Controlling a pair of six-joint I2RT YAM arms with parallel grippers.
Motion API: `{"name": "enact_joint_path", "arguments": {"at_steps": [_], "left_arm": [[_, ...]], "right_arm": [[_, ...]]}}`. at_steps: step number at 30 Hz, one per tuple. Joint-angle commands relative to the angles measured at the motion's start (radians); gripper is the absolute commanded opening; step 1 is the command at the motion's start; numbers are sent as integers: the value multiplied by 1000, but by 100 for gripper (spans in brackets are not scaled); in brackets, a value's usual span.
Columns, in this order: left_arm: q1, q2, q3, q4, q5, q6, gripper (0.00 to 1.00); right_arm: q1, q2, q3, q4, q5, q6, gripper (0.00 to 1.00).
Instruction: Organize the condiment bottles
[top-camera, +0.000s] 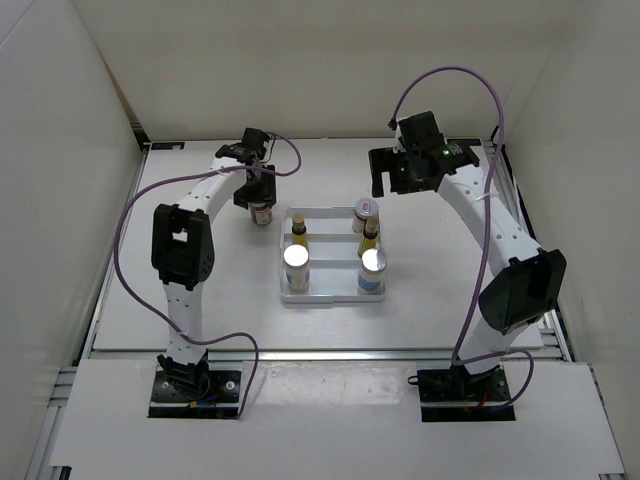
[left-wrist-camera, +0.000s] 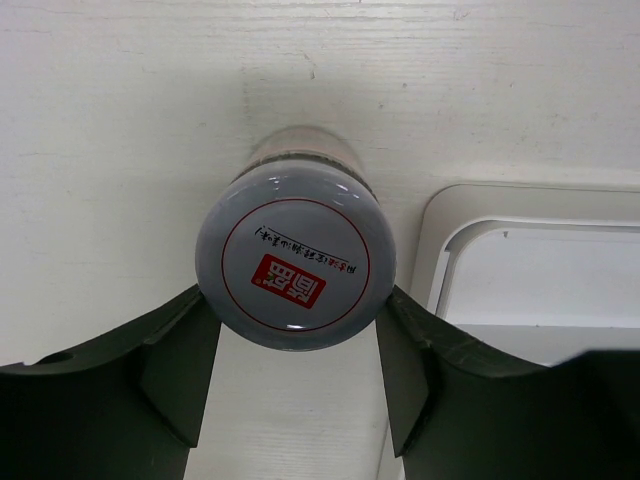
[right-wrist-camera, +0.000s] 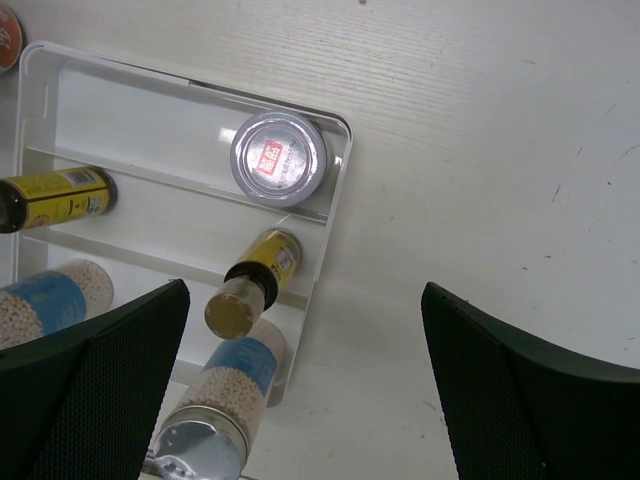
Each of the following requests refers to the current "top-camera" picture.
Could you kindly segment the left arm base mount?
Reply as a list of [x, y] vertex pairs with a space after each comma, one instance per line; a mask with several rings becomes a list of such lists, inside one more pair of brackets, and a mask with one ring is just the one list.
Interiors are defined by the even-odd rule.
[[156, 367], [147, 417], [152, 419], [236, 420], [241, 406], [245, 374], [241, 363], [213, 362], [195, 391], [176, 387], [166, 372]]

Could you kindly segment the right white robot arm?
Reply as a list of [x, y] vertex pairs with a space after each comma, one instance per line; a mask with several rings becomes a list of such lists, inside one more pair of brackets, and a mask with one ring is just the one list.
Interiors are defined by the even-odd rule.
[[507, 207], [493, 197], [486, 164], [465, 142], [448, 141], [432, 112], [393, 121], [395, 143], [369, 153], [372, 194], [383, 196], [384, 174], [392, 193], [434, 191], [458, 214], [482, 249], [492, 279], [474, 294], [474, 321], [456, 342], [449, 387], [470, 400], [485, 375], [531, 324], [556, 306], [567, 262], [527, 234]]

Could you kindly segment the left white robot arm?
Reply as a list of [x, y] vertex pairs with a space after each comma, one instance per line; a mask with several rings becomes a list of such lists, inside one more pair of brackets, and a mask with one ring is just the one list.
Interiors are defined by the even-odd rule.
[[153, 214], [151, 263], [163, 284], [168, 318], [177, 326], [158, 361], [188, 400], [202, 398], [210, 386], [207, 349], [192, 342], [203, 340], [203, 286], [215, 262], [211, 223], [228, 201], [249, 210], [257, 225], [272, 221], [275, 168], [259, 170], [269, 141], [264, 131], [247, 128], [240, 142], [225, 144], [215, 154], [212, 169], [231, 167], [231, 172], [200, 180], [180, 201], [161, 204]]

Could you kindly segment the silver lid white bottle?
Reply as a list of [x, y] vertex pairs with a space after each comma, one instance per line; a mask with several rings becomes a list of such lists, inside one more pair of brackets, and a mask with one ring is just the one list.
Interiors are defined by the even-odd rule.
[[302, 245], [293, 244], [284, 250], [285, 280], [291, 291], [302, 293], [309, 288], [309, 260], [309, 252]]

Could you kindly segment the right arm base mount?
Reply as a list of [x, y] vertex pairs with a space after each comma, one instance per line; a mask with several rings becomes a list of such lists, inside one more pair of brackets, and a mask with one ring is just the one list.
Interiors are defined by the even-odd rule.
[[515, 421], [504, 369], [470, 375], [462, 366], [422, 369], [407, 383], [418, 388], [423, 423]]

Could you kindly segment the brown spice jar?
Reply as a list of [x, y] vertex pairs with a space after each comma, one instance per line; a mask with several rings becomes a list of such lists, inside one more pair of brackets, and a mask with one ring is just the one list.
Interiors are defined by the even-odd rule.
[[353, 208], [352, 230], [355, 233], [362, 233], [366, 222], [378, 217], [378, 203], [373, 198], [360, 198], [356, 201]]
[[266, 226], [273, 220], [272, 207], [265, 202], [251, 202], [249, 204], [251, 219], [255, 225]]

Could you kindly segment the yellow label bottle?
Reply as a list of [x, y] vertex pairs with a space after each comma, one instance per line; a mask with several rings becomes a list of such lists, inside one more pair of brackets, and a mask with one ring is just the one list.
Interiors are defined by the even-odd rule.
[[365, 222], [358, 247], [359, 257], [362, 257], [367, 250], [374, 249], [377, 246], [379, 226], [379, 219], [377, 217], [369, 218]]
[[292, 216], [292, 244], [308, 248], [307, 228], [304, 214], [297, 212]]

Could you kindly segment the silver lid blue bottle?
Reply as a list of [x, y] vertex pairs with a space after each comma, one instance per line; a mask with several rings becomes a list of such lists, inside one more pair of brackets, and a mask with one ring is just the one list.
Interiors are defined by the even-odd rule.
[[366, 250], [361, 256], [357, 292], [361, 295], [382, 295], [385, 291], [386, 269], [387, 257], [382, 250]]

